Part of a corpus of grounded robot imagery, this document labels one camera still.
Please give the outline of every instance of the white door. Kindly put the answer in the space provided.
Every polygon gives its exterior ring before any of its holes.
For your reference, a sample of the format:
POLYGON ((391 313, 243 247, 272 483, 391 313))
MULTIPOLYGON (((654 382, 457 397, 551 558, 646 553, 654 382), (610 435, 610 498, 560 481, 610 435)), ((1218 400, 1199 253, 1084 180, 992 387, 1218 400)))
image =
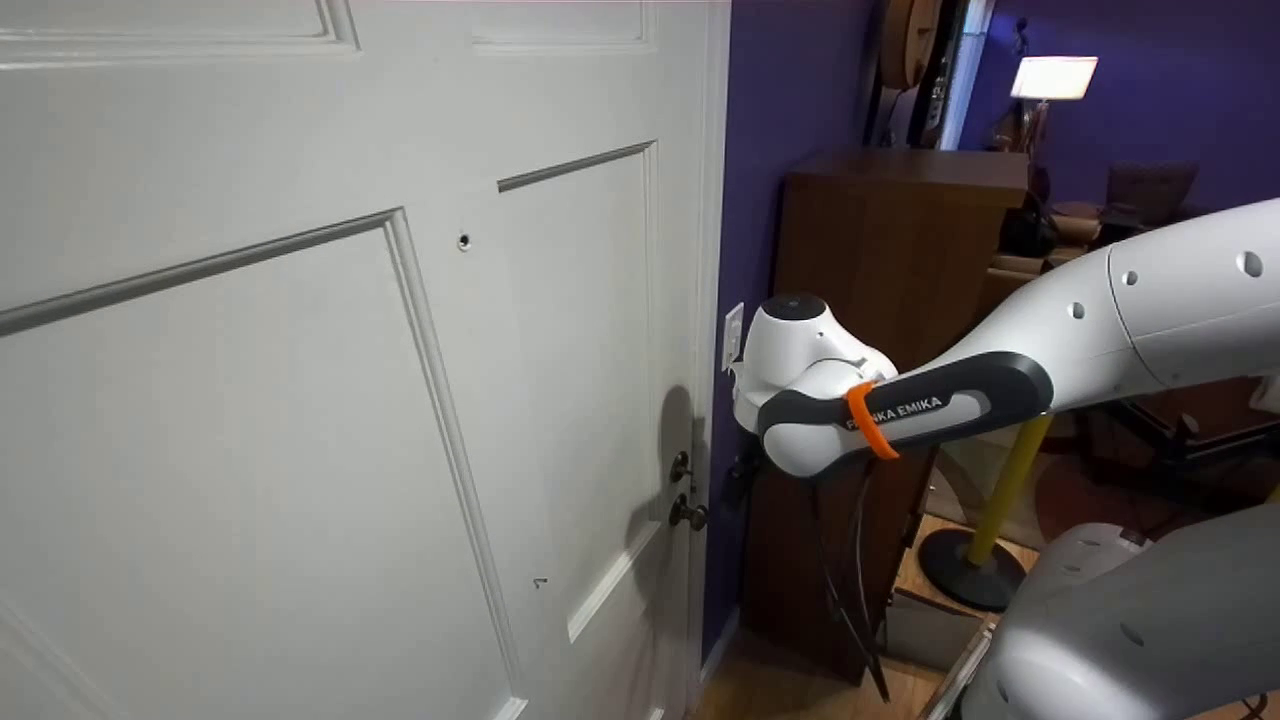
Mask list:
POLYGON ((723 0, 0 3, 0 715, 684 715, 723 51, 723 0))

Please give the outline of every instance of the light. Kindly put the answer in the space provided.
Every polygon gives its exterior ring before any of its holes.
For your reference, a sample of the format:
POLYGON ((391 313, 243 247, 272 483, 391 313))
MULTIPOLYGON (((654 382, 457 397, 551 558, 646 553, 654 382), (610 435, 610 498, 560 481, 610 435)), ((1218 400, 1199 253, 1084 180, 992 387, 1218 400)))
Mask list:
POLYGON ((1097 72, 1097 56, 1024 56, 1010 74, 1014 100, 1079 100, 1097 72))

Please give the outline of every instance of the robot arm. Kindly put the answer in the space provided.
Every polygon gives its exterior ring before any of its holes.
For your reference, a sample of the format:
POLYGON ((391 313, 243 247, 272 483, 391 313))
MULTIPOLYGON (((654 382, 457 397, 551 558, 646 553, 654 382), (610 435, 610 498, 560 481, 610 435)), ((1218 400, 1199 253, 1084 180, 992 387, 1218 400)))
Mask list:
POLYGON ((757 313, 737 419, 787 474, 1225 375, 1280 367, 1280 199, 1086 253, 897 375, 818 301, 757 313))

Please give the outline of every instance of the wooden cabinet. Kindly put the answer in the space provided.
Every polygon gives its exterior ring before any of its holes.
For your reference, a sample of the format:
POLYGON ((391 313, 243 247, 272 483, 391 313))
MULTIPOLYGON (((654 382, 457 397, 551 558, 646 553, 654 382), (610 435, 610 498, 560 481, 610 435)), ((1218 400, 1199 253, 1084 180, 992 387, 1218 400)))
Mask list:
MULTIPOLYGON (((984 313, 999 221, 1027 193, 1024 154, 856 152, 805 163, 784 180, 771 291, 824 295, 844 326, 916 367, 984 313)), ((875 463, 863 511, 869 614, 879 623, 897 563, 919 525, 933 448, 875 463)), ((750 492, 743 623, 834 675, 856 679, 863 653, 826 610, 826 566, 856 596, 856 481, 818 488, 765 474, 750 492)))

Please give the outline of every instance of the purple wall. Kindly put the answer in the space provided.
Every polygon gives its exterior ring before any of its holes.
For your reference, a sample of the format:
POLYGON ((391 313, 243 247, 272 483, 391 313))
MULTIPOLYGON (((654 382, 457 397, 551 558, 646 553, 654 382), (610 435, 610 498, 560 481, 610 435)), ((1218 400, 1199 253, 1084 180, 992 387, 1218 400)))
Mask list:
POLYGON ((962 149, 1006 107, 1014 21, 1027 51, 1098 56, 1086 100, 1056 105, 1041 163, 1056 199, 1098 199, 1107 163, 1199 163, 1195 209, 1280 197, 1276 0, 999 0, 962 149))
MULTIPOLYGON (((718 313, 769 295, 781 177, 863 130, 879 0, 737 0, 726 74, 718 313)), ((740 604, 743 511, 718 504, 740 430, 715 382, 705 653, 740 604)))

